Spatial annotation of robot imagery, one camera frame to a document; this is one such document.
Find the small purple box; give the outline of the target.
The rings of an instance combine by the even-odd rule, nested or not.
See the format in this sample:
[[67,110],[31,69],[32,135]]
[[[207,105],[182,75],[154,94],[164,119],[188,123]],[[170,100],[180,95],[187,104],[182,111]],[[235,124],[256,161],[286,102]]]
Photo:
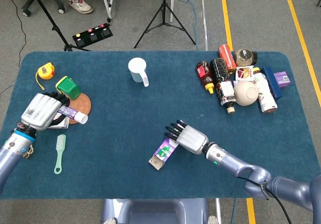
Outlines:
[[286,71],[275,72],[274,77],[275,77],[279,87],[286,87],[291,84],[291,81],[290,81]]

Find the round woven rattan coaster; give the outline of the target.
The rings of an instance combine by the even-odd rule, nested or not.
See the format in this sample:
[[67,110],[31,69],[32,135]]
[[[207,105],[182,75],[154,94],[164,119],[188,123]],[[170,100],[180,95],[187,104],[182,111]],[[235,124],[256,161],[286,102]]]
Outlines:
[[[86,94],[81,93],[75,100],[70,100],[69,107],[77,111],[80,111],[88,116],[91,111],[91,100]],[[72,119],[70,119],[69,121],[69,124],[76,124],[76,123],[78,122]]]

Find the black foot pedal board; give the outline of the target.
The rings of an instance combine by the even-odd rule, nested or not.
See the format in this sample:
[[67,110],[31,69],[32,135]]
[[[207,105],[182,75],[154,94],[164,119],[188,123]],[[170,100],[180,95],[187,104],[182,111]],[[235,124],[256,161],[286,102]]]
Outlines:
[[84,32],[77,33],[72,38],[77,47],[84,48],[113,36],[109,26],[109,23],[101,24]]

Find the green container with yellow lid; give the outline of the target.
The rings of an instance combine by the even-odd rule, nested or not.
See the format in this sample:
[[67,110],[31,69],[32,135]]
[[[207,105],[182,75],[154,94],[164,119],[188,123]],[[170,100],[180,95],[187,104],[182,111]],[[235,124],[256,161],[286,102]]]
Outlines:
[[57,91],[75,100],[80,94],[79,86],[68,76],[62,77],[55,85]]

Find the dark blue box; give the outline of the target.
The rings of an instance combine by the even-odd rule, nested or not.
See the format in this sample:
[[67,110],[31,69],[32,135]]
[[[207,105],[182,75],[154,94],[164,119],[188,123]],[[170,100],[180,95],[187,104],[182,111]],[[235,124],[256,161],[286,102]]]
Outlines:
[[283,92],[281,91],[281,89],[277,83],[277,80],[274,76],[272,69],[269,66],[263,67],[261,69],[261,72],[265,75],[265,77],[268,81],[268,84],[269,84],[269,87],[270,87],[270,90],[271,90],[271,93],[272,93],[272,96],[274,97],[274,99],[279,100],[280,98],[282,98]]

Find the clear jar with grains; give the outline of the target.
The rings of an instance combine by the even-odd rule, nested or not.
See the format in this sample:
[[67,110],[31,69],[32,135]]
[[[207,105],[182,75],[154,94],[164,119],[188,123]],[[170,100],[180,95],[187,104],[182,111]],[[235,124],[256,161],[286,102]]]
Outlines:
[[258,54],[249,49],[239,49],[235,51],[235,63],[238,67],[255,65],[258,60]]

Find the purple toothpaste carton box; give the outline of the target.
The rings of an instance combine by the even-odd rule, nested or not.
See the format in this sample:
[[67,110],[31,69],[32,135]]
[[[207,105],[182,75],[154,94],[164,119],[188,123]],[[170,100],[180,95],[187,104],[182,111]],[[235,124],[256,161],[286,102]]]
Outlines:
[[178,143],[168,137],[166,137],[163,143],[158,147],[158,149],[153,153],[152,157],[149,159],[149,164],[159,171],[174,150],[177,148]]

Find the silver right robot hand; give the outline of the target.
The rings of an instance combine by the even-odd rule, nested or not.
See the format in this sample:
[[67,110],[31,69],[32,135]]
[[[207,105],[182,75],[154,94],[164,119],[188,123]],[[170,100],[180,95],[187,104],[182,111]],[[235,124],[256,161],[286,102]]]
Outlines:
[[192,154],[202,154],[203,148],[209,144],[209,139],[205,134],[187,125],[182,120],[177,120],[176,123],[165,126],[165,129],[167,130],[166,137],[172,139]]

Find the blue table cloth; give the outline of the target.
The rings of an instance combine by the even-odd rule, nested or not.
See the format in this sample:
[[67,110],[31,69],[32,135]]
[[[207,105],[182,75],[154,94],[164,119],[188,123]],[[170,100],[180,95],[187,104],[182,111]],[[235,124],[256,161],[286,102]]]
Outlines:
[[[146,61],[149,86],[133,81],[128,63]],[[244,197],[243,181],[202,155],[177,147],[159,170],[149,159],[177,120],[204,133],[238,158],[274,176],[310,182],[320,165],[294,82],[283,91],[276,111],[260,105],[236,106],[228,114],[201,84],[196,64],[215,51],[32,52],[22,63],[0,131],[10,136],[32,98],[41,90],[38,67],[51,62],[55,89],[71,77],[91,100],[86,124],[37,133],[34,154],[21,160],[7,179],[2,199],[31,198],[195,198]],[[57,137],[66,135],[62,172],[54,173]]]

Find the white tube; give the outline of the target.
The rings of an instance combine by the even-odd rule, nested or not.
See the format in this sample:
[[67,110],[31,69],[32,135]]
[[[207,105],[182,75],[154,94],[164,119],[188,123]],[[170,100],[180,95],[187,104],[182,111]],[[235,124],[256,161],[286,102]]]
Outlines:
[[88,116],[86,114],[65,105],[61,106],[58,109],[58,112],[80,124],[85,124],[88,120]]

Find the beige bowl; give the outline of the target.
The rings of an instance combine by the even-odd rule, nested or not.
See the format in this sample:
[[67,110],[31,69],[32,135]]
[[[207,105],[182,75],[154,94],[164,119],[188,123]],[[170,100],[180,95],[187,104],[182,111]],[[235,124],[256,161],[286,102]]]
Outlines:
[[248,106],[258,99],[258,89],[256,85],[249,81],[239,81],[234,87],[236,103],[240,106]]

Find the mint green hairbrush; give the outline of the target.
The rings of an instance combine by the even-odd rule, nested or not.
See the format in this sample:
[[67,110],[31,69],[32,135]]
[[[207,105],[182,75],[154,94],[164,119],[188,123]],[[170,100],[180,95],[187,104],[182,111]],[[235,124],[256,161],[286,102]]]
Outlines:
[[66,145],[66,135],[61,134],[57,137],[57,142],[56,142],[57,159],[56,159],[56,165],[54,168],[55,174],[60,174],[62,172],[62,156],[65,150],[65,145]]

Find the blue grey robot torso base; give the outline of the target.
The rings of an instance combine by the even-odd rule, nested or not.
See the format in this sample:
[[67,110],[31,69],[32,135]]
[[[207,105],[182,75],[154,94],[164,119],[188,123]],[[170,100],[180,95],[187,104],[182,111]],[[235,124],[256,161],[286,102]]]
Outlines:
[[205,198],[105,199],[100,224],[207,224]]

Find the red bottle with yellow cap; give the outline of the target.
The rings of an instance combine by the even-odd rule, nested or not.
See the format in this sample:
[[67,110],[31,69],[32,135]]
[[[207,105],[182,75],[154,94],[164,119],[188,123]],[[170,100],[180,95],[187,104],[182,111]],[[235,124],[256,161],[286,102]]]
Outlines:
[[210,94],[214,93],[214,81],[212,79],[209,63],[207,61],[200,61],[196,65],[196,72],[205,90]]

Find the black slanted tripod stand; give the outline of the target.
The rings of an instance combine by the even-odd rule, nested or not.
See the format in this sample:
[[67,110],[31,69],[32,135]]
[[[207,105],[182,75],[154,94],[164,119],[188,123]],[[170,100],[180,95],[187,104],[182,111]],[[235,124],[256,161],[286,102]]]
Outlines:
[[53,18],[51,17],[50,13],[48,12],[48,10],[46,9],[45,5],[43,4],[43,2],[41,0],[36,0],[38,2],[38,4],[40,5],[40,7],[42,8],[43,12],[46,14],[47,18],[49,19],[49,21],[52,24],[52,30],[57,32],[57,34],[59,35],[59,37],[61,38],[61,40],[64,43],[64,51],[73,51],[73,49],[77,49],[77,50],[81,50],[81,51],[87,51],[89,52],[88,49],[85,48],[80,48],[77,46],[74,46],[72,44],[69,44],[67,42],[67,40],[65,39],[64,35],[62,34],[60,28],[56,25],[55,21],[53,20]]

